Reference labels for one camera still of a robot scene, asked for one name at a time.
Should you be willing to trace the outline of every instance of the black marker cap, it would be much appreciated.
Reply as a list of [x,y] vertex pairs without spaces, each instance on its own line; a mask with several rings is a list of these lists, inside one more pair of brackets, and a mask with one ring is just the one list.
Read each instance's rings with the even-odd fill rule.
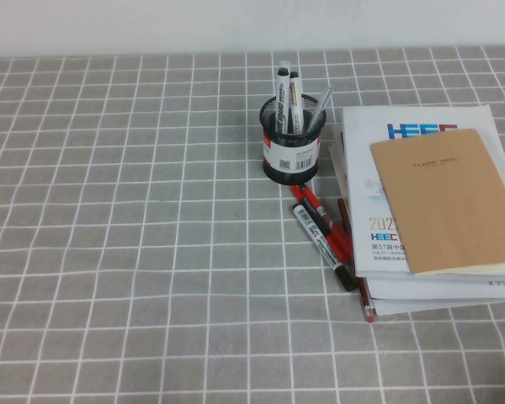
[[335,268],[335,275],[337,275],[338,280],[340,280],[347,292],[351,292],[358,288],[359,283],[357,279],[348,271],[346,265],[343,264]]

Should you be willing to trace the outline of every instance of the brown notebook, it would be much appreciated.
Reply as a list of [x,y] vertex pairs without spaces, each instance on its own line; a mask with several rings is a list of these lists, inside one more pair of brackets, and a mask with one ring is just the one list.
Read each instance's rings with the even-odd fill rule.
[[475,130],[370,148],[413,273],[505,272],[505,186]]

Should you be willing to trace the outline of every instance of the black mesh pen holder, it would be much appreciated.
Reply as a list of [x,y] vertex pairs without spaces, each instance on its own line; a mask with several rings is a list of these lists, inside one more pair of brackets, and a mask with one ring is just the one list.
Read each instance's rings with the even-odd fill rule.
[[[303,94],[303,127],[307,128],[318,101]],[[322,112],[316,128],[301,135],[294,135],[290,110],[289,134],[275,130],[275,97],[269,99],[260,109],[260,123],[263,127],[263,171],[276,183],[298,185],[311,180],[318,171],[320,153],[320,133],[326,124],[326,111]]]

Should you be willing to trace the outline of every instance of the gray checkered tablecloth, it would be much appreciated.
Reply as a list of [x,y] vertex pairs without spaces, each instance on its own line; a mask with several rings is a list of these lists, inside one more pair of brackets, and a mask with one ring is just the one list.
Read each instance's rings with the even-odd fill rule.
[[505,304],[368,324],[265,178],[281,60],[505,149],[505,46],[0,60],[0,404],[505,403]]

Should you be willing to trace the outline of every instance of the book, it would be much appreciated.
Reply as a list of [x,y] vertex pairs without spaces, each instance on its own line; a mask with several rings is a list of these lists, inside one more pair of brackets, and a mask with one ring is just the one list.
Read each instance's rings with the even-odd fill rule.
[[482,107],[347,107],[335,150],[345,156],[356,274],[413,276],[384,195],[370,145],[452,129],[476,129],[505,186],[505,155],[492,112]]
[[[344,108],[343,127],[333,133],[330,153],[353,227],[356,272],[366,279],[371,305],[378,315],[384,315],[505,301],[505,274],[416,276],[404,260],[406,254],[400,242],[397,249],[395,241],[370,240],[370,218],[392,216],[381,195],[380,177],[369,146],[391,137],[418,135],[412,133],[416,131],[412,125],[417,125],[419,132],[434,130],[429,125],[436,125],[435,130],[440,125],[442,130],[449,130],[449,126],[478,129],[505,185],[505,155],[488,106]],[[382,223],[376,220],[375,225]],[[396,228],[389,233],[395,238],[398,235]],[[400,260],[374,259],[394,250],[399,252]]]
[[505,186],[475,130],[370,150],[414,274],[505,274]]

